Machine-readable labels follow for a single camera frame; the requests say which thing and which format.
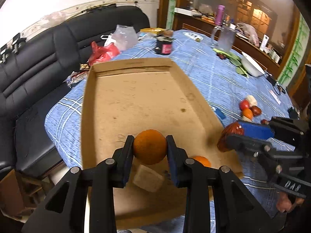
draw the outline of white garlic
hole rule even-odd
[[[254,96],[248,95],[245,97],[245,100],[249,102],[249,107],[257,106],[257,101]]]
[[[245,116],[242,116],[242,120],[243,120],[243,121],[246,121],[246,122],[250,122],[250,123],[252,122],[250,119],[248,119],[248,118],[245,117]]]

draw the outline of cardboard box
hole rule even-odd
[[[118,60],[91,67],[81,121],[83,168],[96,166],[123,147],[127,135],[155,129],[173,135],[189,157],[207,157],[213,168],[227,165],[239,176],[235,151],[222,153],[217,141],[223,126],[199,90],[168,58]],[[133,184],[140,162],[134,158],[130,180],[114,189],[117,228],[159,223],[185,213],[186,189],[174,187],[167,159],[148,166],[165,177],[162,187],[148,192]]]

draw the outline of wooden stool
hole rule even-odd
[[[53,184],[36,180],[12,170],[0,181],[0,206],[12,217],[30,215],[40,203],[38,191],[47,194]]]

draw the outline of floor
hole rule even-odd
[[[53,169],[50,173],[50,179],[56,185],[60,179],[69,171],[69,168],[65,164],[61,164]],[[90,204],[86,202],[85,219],[84,219],[84,233],[89,233],[89,217],[90,217]],[[141,229],[129,229],[132,233],[146,233]]]

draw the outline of white bowl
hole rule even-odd
[[[258,77],[265,74],[260,65],[251,56],[245,52],[242,52],[242,55],[242,65],[250,75]]]

